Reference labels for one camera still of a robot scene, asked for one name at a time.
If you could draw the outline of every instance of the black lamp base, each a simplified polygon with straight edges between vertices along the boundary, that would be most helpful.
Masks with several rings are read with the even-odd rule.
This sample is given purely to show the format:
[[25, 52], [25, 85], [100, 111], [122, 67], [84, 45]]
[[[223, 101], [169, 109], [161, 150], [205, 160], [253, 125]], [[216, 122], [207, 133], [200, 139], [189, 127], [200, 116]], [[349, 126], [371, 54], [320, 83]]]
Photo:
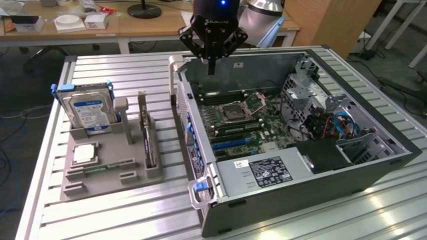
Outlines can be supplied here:
[[161, 9], [149, 4], [145, 4], [145, 9], [142, 9], [142, 5], [136, 4], [126, 8], [126, 13], [138, 19], [153, 19], [161, 15]]

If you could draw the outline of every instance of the circuit board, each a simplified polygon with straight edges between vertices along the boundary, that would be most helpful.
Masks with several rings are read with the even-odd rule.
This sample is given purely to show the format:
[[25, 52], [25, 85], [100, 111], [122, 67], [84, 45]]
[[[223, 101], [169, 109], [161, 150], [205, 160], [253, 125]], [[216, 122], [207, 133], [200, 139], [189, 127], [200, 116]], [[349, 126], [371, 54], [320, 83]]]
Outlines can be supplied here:
[[257, 91], [245, 92], [245, 95], [244, 101], [199, 104], [217, 161], [277, 151], [292, 147], [296, 142], [275, 102]]

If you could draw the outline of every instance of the aluminum extrusion table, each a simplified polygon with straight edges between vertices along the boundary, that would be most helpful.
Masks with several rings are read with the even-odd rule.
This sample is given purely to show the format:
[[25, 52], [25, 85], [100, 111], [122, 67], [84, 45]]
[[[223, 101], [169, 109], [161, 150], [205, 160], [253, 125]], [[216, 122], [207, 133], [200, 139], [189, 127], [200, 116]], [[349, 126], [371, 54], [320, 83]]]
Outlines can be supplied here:
[[[312, 50], [425, 151], [425, 128], [329, 49], [319, 46], [312, 47]], [[197, 212], [189, 202], [187, 173], [169, 104], [168, 56], [172, 54], [98, 55], [66, 59], [58, 84], [110, 80], [116, 97], [128, 98], [126, 113], [130, 119], [137, 118], [137, 91], [148, 94], [148, 110], [156, 120], [165, 179], [150, 186], [73, 202], [60, 202], [69, 122], [54, 101], [17, 240], [201, 239]], [[340, 93], [339, 87], [323, 72], [320, 82], [332, 94]], [[243, 227], [209, 240], [425, 238], [425, 186], [427, 153], [423, 152], [405, 167], [391, 172], [365, 191]]]

